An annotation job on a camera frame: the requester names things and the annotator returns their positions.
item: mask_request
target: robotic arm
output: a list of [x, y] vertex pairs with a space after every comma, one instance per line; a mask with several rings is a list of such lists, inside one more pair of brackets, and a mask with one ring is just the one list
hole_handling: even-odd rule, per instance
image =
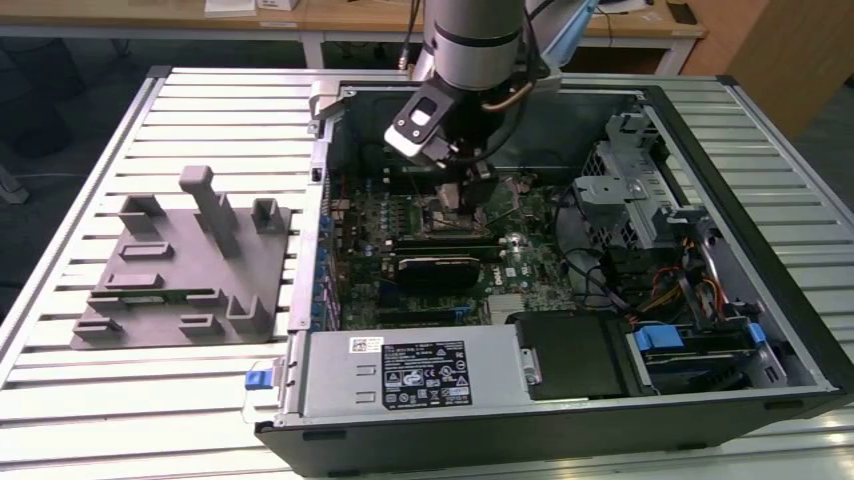
[[540, 78], [575, 51], [597, 0], [424, 0], [423, 81], [385, 142], [416, 164], [445, 170], [444, 207], [471, 211], [496, 181], [488, 157], [512, 133], [491, 138]]

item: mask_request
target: motherboard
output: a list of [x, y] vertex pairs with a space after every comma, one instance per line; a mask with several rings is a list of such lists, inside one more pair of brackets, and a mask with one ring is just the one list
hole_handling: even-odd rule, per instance
[[341, 329], [488, 325], [519, 311], [573, 310], [551, 232], [564, 189], [503, 175], [489, 201], [456, 217], [408, 180], [409, 193], [343, 184], [355, 191], [332, 201]]

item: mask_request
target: wooden desk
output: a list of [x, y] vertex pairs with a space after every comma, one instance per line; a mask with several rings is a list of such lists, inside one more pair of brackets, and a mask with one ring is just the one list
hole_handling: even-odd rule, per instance
[[[408, 0], [301, 0], [292, 12], [204, 18], [204, 0], [0, 0], [0, 35], [193, 40], [296, 40], [309, 68], [323, 68], [325, 41], [400, 42]], [[416, 32], [420, 32], [420, 19]], [[664, 0], [627, 15], [596, 16], [581, 46], [667, 51], [659, 74], [678, 74], [706, 29], [678, 24]], [[420, 34], [413, 41], [420, 41]]]
[[[309, 0], [300, 24], [305, 30], [303, 41], [316, 45], [324, 41], [399, 42], [408, 15], [408, 0]], [[656, 0], [648, 9], [611, 15], [609, 20], [608, 29], [608, 19], [603, 15], [593, 17], [580, 45], [666, 50], [655, 73], [678, 75], [694, 43], [706, 36], [706, 28], [676, 23], [664, 0]], [[415, 31], [421, 31], [420, 16]], [[413, 36], [413, 41], [421, 41], [420, 35]]]

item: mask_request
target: metal bracket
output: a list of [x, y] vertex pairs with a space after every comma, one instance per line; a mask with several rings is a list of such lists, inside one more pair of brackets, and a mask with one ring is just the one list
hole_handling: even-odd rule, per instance
[[323, 121], [343, 110], [340, 87], [339, 80], [317, 80], [312, 82], [308, 94], [308, 108], [313, 121]]

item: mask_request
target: blue latch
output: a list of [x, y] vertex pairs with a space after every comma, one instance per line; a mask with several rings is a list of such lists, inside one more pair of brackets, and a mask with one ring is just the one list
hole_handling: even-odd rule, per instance
[[756, 345], [760, 345], [767, 341], [767, 338], [764, 336], [764, 330], [762, 330], [762, 327], [759, 326], [758, 323], [748, 324], [747, 331], [750, 332], [750, 338], [752, 338], [752, 342]]
[[638, 349], [643, 352], [654, 348], [679, 348], [684, 346], [679, 331], [672, 325], [651, 325], [635, 332]]
[[247, 391], [272, 389], [272, 368], [245, 372], [245, 389]]

